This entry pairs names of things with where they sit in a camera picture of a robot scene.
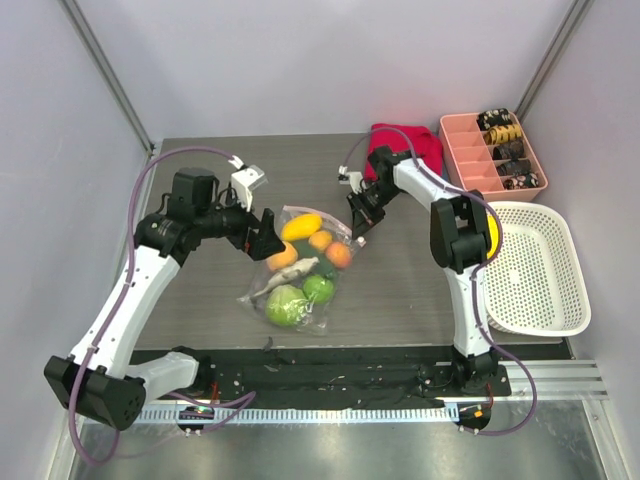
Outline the yellow toy mango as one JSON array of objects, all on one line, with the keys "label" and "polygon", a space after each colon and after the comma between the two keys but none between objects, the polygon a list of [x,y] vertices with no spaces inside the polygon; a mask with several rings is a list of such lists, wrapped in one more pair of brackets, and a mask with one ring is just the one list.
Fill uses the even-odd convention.
[{"label": "yellow toy mango", "polygon": [[286,242],[309,238],[322,228],[323,219],[314,213],[298,215],[287,221],[281,230],[281,239]]}]

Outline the red orange toy fruit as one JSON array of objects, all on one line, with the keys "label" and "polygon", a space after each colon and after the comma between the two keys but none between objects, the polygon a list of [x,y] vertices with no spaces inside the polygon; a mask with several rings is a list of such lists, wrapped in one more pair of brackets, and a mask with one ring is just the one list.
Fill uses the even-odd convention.
[{"label": "red orange toy fruit", "polygon": [[345,269],[352,262],[352,253],[349,247],[342,242],[331,243],[324,251],[326,258],[338,269]]}]

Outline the green toy cucumber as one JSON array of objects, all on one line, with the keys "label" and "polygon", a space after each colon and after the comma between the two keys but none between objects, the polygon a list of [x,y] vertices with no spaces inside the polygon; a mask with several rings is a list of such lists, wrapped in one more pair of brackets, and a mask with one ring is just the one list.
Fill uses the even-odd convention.
[{"label": "green toy cucumber", "polygon": [[324,253],[308,243],[307,240],[299,240],[293,243],[298,252],[298,258],[317,258],[318,262],[313,267],[312,273],[324,278],[334,280],[338,274],[336,267],[328,260]]}]

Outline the grey toy fish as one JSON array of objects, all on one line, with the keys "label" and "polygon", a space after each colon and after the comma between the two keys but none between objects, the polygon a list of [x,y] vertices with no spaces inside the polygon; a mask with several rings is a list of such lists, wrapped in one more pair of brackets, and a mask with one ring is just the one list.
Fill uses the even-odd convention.
[{"label": "grey toy fish", "polygon": [[266,293],[273,291],[276,287],[289,284],[294,280],[303,278],[312,272],[313,267],[317,264],[317,258],[303,258],[294,264],[279,270],[275,273],[266,284],[258,291],[245,295],[242,300],[252,301]]}]

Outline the clear pink zip top bag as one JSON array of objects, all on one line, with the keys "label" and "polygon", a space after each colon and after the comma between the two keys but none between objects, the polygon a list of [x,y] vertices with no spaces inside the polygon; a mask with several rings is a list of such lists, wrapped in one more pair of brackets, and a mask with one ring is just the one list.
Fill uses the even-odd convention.
[{"label": "clear pink zip top bag", "polygon": [[323,335],[341,278],[366,240],[326,212],[292,205],[280,211],[276,232],[285,249],[259,263],[238,303],[269,324]]}]

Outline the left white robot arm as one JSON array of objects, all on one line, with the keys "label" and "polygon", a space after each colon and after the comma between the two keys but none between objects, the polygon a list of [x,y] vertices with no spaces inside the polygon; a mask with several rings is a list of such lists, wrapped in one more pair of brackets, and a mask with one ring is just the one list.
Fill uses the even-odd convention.
[{"label": "left white robot arm", "polygon": [[244,166],[220,201],[213,172],[182,168],[174,175],[161,208],[137,224],[134,256],[88,332],[67,357],[53,356],[45,366],[46,380],[70,414],[124,431],[151,401],[174,391],[193,399],[211,391],[210,360],[193,349],[176,347],[139,365],[131,356],[161,294],[202,241],[226,238],[254,261],[283,251],[273,211],[257,217],[252,210],[253,193],[266,181],[259,167]]}]

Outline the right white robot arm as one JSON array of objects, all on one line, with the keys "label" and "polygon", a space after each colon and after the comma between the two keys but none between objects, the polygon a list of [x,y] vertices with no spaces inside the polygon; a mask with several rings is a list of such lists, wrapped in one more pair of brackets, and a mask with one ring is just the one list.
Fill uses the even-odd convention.
[{"label": "right white robot arm", "polygon": [[352,236],[361,237],[385,217],[385,206],[406,193],[429,214],[429,247],[450,288],[454,312],[451,380],[457,391],[472,395],[497,375],[499,354],[489,331],[485,306],[485,271],[491,238],[487,202],[477,192],[461,190],[433,174],[409,150],[387,146],[369,155],[376,180],[366,184],[361,173],[342,165],[341,183],[352,214]]}]

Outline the red folded cloth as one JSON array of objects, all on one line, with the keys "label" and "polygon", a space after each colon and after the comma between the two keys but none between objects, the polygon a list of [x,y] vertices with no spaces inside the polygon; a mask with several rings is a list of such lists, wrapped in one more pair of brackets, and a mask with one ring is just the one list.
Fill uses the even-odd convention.
[{"label": "red folded cloth", "polygon": [[399,130],[411,141],[417,157],[436,175],[442,175],[443,146],[440,139],[427,127],[375,123],[371,126],[371,130],[373,133],[369,142],[369,154],[383,146],[388,146],[393,153],[409,151],[407,141],[396,132]]}]

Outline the yellow toy corn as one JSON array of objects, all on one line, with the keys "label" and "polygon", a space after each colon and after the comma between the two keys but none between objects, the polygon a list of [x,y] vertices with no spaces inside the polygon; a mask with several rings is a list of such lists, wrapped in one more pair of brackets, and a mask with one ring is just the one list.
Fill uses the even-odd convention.
[{"label": "yellow toy corn", "polygon": [[491,240],[491,245],[487,252],[487,259],[490,260],[496,253],[500,234],[496,219],[491,214],[487,215],[487,223]]}]

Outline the pink divided organizer tray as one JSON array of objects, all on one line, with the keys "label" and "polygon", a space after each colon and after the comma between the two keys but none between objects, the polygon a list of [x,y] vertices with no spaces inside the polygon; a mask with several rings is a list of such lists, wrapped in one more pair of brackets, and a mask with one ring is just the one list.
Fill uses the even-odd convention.
[{"label": "pink divided organizer tray", "polygon": [[488,202],[523,201],[532,202],[548,187],[547,177],[538,161],[517,117],[511,113],[511,121],[521,136],[514,141],[522,145],[525,165],[535,175],[537,185],[507,189],[509,175],[501,175],[499,166],[512,160],[509,154],[500,158],[494,151],[504,146],[485,141],[487,132],[477,125],[477,113],[444,115],[440,119],[439,138],[443,144],[443,159],[450,182],[465,190],[478,190]]}]

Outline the yellow striped rolled sock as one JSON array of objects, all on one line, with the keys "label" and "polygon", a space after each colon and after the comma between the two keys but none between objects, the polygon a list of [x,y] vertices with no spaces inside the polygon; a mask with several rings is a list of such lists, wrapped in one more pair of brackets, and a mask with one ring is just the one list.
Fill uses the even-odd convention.
[{"label": "yellow striped rolled sock", "polygon": [[502,145],[523,136],[522,129],[517,124],[496,125],[490,127],[483,135],[486,145]]}]

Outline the dark patterned rolled sock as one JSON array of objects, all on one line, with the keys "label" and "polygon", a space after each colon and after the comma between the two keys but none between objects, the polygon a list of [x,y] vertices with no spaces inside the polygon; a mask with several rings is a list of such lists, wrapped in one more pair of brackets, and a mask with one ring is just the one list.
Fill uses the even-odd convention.
[{"label": "dark patterned rolled sock", "polygon": [[525,157],[525,145],[522,139],[499,144],[492,151],[493,160],[513,160]]}]

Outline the black pink dotted rolled sock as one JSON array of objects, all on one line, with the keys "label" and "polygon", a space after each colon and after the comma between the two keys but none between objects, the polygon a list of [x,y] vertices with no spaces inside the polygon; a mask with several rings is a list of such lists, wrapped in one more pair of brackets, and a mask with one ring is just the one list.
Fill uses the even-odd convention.
[{"label": "black pink dotted rolled sock", "polygon": [[514,175],[505,179],[503,187],[505,190],[533,189],[540,187],[540,181],[534,172],[528,172],[523,175]]}]

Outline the white perforated basket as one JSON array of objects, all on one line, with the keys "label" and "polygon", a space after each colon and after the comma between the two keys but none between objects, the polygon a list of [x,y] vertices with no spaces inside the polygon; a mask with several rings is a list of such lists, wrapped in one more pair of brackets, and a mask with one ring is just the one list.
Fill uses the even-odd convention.
[{"label": "white perforated basket", "polygon": [[491,204],[503,243],[487,267],[486,309],[496,330],[537,337],[569,337],[586,330],[591,306],[568,224],[535,203]]}]

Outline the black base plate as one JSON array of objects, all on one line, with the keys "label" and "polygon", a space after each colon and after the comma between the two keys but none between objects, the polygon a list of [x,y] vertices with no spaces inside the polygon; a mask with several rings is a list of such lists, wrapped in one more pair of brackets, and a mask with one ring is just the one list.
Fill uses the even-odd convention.
[{"label": "black base plate", "polygon": [[446,346],[307,347],[202,350],[211,379],[205,394],[230,401],[253,392],[268,410],[439,408],[447,399],[528,393],[520,367],[462,388]]}]

